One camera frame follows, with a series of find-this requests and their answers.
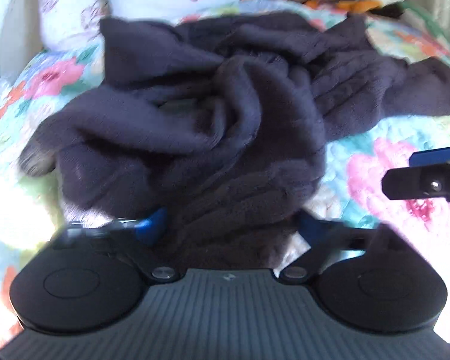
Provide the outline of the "dark purple knit sweater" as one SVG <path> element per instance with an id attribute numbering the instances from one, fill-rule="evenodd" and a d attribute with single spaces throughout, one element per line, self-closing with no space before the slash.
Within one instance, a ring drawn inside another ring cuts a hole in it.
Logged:
<path id="1" fill-rule="evenodd" d="M 291 12 L 177 26 L 100 22 L 105 78 L 46 118 L 23 173 L 112 218 L 167 210 L 156 252 L 184 267 L 274 267 L 328 143 L 394 116 L 450 116 L 450 68 L 379 53 L 366 22 Z"/>

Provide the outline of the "floral quilted bedspread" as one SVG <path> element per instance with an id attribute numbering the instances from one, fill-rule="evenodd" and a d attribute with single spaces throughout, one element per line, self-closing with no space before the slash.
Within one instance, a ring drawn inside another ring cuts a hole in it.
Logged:
<path id="1" fill-rule="evenodd" d="M 54 175 L 28 178 L 18 155 L 37 126 L 103 77 L 101 39 L 37 53 L 0 93 L 0 347 L 19 333 L 9 303 L 12 279 L 62 224 Z M 387 170 L 420 150 L 450 146 L 450 116 L 387 118 L 328 145 L 327 169 L 305 208 L 322 219 L 372 228 L 392 225 L 443 275 L 449 298 L 436 332 L 450 342 L 450 203 L 391 202 L 380 189 Z"/>

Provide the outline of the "orange plush toy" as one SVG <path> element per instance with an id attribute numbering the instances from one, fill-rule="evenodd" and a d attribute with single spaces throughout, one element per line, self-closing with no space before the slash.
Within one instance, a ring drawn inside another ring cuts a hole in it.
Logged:
<path id="1" fill-rule="evenodd" d="M 330 2 L 324 0 L 307 0 L 305 5 L 314 10 L 320 8 L 329 8 L 339 11 L 346 11 L 351 13 L 365 13 L 374 9 L 382 8 L 382 3 L 378 0 L 340 0 L 337 2 Z"/>

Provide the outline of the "beige headboard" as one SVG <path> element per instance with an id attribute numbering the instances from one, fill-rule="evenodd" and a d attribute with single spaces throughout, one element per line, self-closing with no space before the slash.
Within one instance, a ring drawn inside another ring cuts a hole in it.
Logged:
<path id="1" fill-rule="evenodd" d="M 0 78 L 15 81 L 41 50 L 38 0 L 0 0 Z"/>

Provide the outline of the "pink floral pillow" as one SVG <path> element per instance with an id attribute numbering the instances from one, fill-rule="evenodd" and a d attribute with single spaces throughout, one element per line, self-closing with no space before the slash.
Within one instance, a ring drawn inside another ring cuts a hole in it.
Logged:
<path id="1" fill-rule="evenodd" d="M 40 33 L 49 50 L 72 50 L 99 35 L 99 22 L 109 13 L 107 0 L 38 0 Z"/>

